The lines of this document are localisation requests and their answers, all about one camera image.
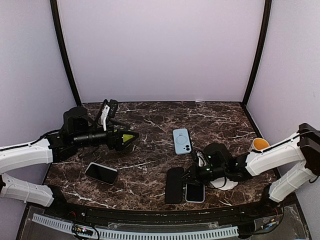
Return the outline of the black phone case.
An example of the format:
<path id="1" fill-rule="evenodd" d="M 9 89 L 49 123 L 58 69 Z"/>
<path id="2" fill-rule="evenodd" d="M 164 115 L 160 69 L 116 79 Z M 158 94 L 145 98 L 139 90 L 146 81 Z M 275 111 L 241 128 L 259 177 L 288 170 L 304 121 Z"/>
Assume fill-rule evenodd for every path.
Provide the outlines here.
<path id="1" fill-rule="evenodd" d="M 183 182 L 181 176 L 184 173 L 182 167 L 173 167 L 167 171 L 165 198 L 166 204 L 179 204 L 183 198 Z"/>

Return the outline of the light blue phone case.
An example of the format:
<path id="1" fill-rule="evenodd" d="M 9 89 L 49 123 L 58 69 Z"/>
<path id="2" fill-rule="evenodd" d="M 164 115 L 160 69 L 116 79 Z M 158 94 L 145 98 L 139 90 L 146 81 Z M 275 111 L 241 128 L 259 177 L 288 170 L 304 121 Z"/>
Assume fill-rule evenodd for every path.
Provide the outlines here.
<path id="1" fill-rule="evenodd" d="M 172 131 L 174 149 L 177 155 L 189 154 L 192 151 L 192 144 L 189 132 L 186 128 L 174 129 Z"/>

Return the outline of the dark screen phone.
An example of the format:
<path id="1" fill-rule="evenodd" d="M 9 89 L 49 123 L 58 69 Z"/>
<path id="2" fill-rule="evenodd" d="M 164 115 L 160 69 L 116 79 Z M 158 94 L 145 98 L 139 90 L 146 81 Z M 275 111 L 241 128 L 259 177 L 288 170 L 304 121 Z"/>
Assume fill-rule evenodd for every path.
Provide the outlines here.
<path id="1" fill-rule="evenodd" d="M 118 171 L 114 168 L 91 162 L 85 170 L 85 175 L 96 181 L 113 185 L 118 178 Z"/>

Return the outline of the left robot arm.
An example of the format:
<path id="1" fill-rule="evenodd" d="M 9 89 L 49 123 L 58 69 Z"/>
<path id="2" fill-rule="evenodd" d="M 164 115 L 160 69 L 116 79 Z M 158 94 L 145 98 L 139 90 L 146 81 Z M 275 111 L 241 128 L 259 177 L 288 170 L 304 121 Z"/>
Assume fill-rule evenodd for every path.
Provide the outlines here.
<path id="1" fill-rule="evenodd" d="M 0 149 L 0 196 L 49 207 L 60 218 L 67 218 L 70 206 L 57 186 L 38 185 L 14 178 L 9 171 L 37 164 L 66 161 L 78 149 L 106 145 L 122 151 L 139 137 L 126 124 L 114 120 L 117 106 L 104 106 L 96 119 L 86 108 L 73 107 L 63 114 L 61 129 L 43 134 L 39 139 Z"/>

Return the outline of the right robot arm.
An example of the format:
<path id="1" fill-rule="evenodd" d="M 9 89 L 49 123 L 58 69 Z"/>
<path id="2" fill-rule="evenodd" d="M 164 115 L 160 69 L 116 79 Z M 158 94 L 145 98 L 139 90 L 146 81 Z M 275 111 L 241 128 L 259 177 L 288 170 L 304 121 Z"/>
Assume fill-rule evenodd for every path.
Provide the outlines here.
<path id="1" fill-rule="evenodd" d="M 312 183 L 320 176 L 320 132 L 308 123 L 288 138 L 262 150 L 251 150 L 233 157 L 222 143 L 211 143 L 203 151 L 193 154 L 193 159 L 204 165 L 192 165 L 181 176 L 188 184 L 208 185 L 216 180 L 243 182 L 268 170 L 289 163 L 295 165 L 277 181 L 263 190 L 262 201 L 255 205 L 255 213 L 266 217 L 289 194 L 306 182 Z"/>

